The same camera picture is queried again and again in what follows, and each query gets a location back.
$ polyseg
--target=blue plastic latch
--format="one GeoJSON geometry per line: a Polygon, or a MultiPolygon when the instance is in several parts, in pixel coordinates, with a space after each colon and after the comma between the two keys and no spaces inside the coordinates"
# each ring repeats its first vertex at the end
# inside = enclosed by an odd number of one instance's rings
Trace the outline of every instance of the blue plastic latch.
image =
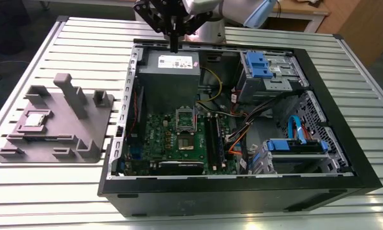
{"type": "Polygon", "coordinates": [[[269,151],[273,150],[289,150],[289,145],[286,140],[270,140],[268,141],[269,151]]]}
{"type": "Polygon", "coordinates": [[[321,146],[322,146],[324,152],[326,152],[330,149],[328,142],[325,140],[321,141],[321,146]]]}
{"type": "Polygon", "coordinates": [[[272,141],[268,141],[268,148],[269,148],[269,151],[274,150],[274,145],[272,141]]]}
{"type": "Polygon", "coordinates": [[[276,150],[289,150],[289,145],[286,140],[273,140],[276,150]]]}
{"type": "Polygon", "coordinates": [[[253,71],[253,78],[272,78],[274,76],[269,70],[269,61],[262,53],[248,52],[246,62],[253,71]]]}

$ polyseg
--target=barcode label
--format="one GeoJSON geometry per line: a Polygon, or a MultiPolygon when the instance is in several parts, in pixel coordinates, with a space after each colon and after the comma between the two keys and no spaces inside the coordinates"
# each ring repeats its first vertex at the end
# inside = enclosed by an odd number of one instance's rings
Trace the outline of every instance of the barcode label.
{"type": "Polygon", "coordinates": [[[237,94],[232,94],[232,102],[237,103],[237,94]]]}
{"type": "Polygon", "coordinates": [[[248,163],[245,162],[244,159],[240,160],[240,165],[242,166],[244,169],[248,168],[248,163]]]}

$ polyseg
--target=aluminum table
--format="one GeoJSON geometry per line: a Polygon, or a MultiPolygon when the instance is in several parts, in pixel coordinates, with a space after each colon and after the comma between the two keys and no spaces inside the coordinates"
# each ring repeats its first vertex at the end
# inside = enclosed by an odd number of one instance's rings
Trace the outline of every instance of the aluminum table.
{"type": "MultiPolygon", "coordinates": [[[[0,148],[28,103],[29,85],[57,92],[52,79],[59,72],[71,73],[85,92],[105,89],[115,95],[111,124],[116,122],[135,38],[161,39],[161,34],[143,22],[60,18],[0,111],[0,148]]],[[[244,28],[228,28],[226,40],[308,50],[383,183],[383,91],[343,40],[244,28]]],[[[104,152],[113,132],[111,125],[104,152]]],[[[0,229],[383,229],[383,188],[312,212],[124,218],[96,195],[103,163],[0,163],[0,229]]]]}

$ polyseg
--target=red cable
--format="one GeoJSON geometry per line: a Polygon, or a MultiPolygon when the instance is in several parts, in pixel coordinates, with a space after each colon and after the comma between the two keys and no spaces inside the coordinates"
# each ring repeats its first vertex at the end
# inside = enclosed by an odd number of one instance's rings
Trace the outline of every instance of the red cable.
{"type": "Polygon", "coordinates": [[[135,124],[136,124],[136,119],[139,117],[139,109],[137,109],[137,99],[136,99],[137,95],[136,95],[136,91],[135,91],[135,98],[133,98],[133,104],[135,104],[135,120],[133,120],[133,124],[132,124],[132,128],[131,128],[131,132],[133,131],[133,128],[135,128],[135,124]]]}

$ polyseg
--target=sticker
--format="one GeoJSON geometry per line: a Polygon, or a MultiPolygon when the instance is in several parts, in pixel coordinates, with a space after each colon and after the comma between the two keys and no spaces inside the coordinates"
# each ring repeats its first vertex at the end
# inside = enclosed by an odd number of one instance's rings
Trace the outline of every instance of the sticker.
{"type": "Polygon", "coordinates": [[[232,102],[237,103],[237,94],[232,94],[232,102]]]}
{"type": "Polygon", "coordinates": [[[281,69],[277,67],[270,67],[270,70],[274,71],[274,72],[281,72],[281,69]]]}
{"type": "Polygon", "coordinates": [[[244,167],[244,169],[246,169],[246,167],[248,167],[248,163],[245,162],[245,160],[241,158],[241,160],[240,160],[240,164],[241,164],[241,166],[244,167]]]}
{"type": "Polygon", "coordinates": [[[158,68],[192,69],[193,58],[188,56],[161,55],[158,60],[158,68]]]}

